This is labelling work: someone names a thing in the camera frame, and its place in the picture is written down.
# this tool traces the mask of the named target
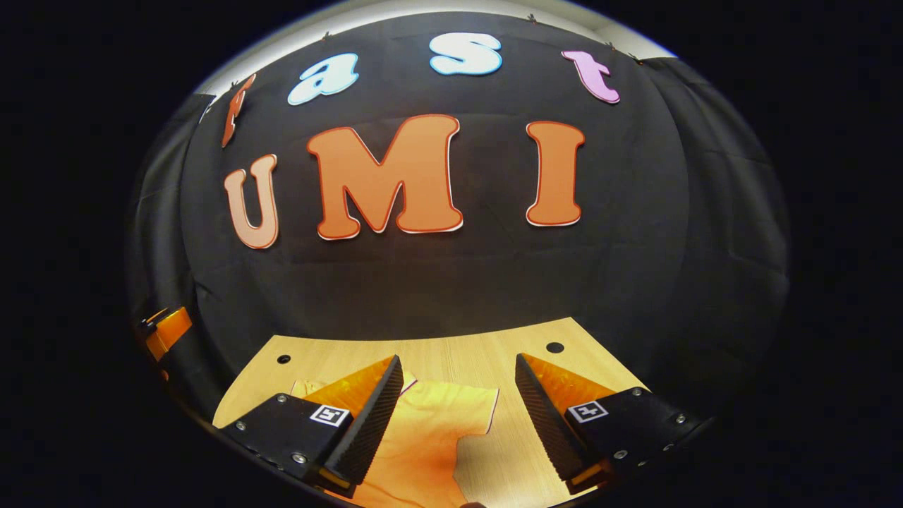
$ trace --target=white wall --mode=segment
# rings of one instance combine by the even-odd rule
[[[529,14],[543,24],[578,33],[599,42],[611,42],[619,51],[639,59],[674,55],[628,27],[563,0],[349,0],[309,15],[239,54],[204,81],[195,93],[219,98],[232,82],[243,80],[267,64],[317,42],[329,33],[342,33],[409,14],[438,12],[477,12],[506,14],[527,18]]]

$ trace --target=letter s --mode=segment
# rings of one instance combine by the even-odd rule
[[[479,76],[495,72],[502,65],[502,43],[486,33],[444,33],[430,41],[430,50],[442,56],[430,59],[430,67],[440,74]]]

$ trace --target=light blue letter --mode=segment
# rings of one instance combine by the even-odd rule
[[[350,87],[358,80],[354,64],[358,55],[342,53],[311,66],[301,73],[301,82],[288,94],[292,106],[303,104],[319,95],[332,95]]]
[[[489,74],[502,65],[502,43],[485,33],[444,33],[430,41],[430,49],[442,56],[430,59],[440,74]]]

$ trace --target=table surface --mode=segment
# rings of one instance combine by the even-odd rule
[[[564,346],[549,353],[546,345]],[[645,385],[570,317],[489,332],[406,341],[333,341],[274,335],[238,375],[219,403],[223,428],[298,380],[327,384],[397,354],[420,380],[499,389],[492,428],[458,442],[454,477],[470,502],[487,508],[547,507],[573,499],[555,474],[515,385],[515,357],[531,354],[614,391]],[[288,354],[285,364],[276,359]]]

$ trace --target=orange cloth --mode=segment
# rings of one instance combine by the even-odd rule
[[[453,476],[458,439],[489,432],[498,390],[418,381],[409,372],[405,386],[354,498],[328,494],[365,508],[459,508],[468,501]]]

